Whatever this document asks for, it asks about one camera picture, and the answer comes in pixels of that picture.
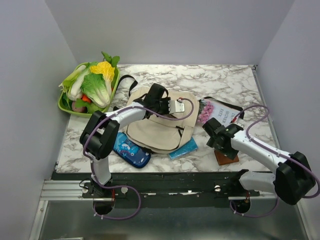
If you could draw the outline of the white flower cover book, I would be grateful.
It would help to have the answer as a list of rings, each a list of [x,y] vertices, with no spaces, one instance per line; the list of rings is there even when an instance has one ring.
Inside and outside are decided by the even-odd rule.
[[[229,124],[235,116],[243,110],[242,107],[232,105],[213,97],[204,97],[199,100],[197,122],[205,124],[210,119],[216,119],[220,124]]]

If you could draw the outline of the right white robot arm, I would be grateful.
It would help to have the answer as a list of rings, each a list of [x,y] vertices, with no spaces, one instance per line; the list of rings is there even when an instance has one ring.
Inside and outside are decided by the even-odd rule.
[[[224,126],[211,118],[203,129],[209,135],[207,146],[213,148],[216,155],[233,161],[242,152],[270,171],[239,171],[230,183],[230,191],[236,196],[255,190],[273,193],[285,203],[295,205],[316,185],[307,158],[300,152],[289,153],[272,147],[247,134],[242,125],[235,122]]]

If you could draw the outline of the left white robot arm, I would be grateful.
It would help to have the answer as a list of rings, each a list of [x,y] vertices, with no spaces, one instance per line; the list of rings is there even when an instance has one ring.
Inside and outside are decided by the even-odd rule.
[[[128,106],[103,113],[96,111],[85,126],[79,142],[82,153],[90,161],[93,191],[101,198],[111,191],[108,156],[116,142],[118,131],[131,123],[143,120],[151,115],[163,116],[169,113],[168,90],[154,83],[149,91],[133,100]]]

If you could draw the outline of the beige canvas student bag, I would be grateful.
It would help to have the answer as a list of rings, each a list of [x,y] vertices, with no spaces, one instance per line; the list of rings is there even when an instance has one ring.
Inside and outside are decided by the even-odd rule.
[[[155,115],[135,121],[123,128],[124,134],[136,145],[148,153],[169,154],[191,140],[198,119],[200,103],[190,92],[168,92],[172,100],[179,97],[192,101],[194,110],[186,119],[181,119],[190,113],[192,106],[185,103],[185,112],[169,114],[169,119]]]

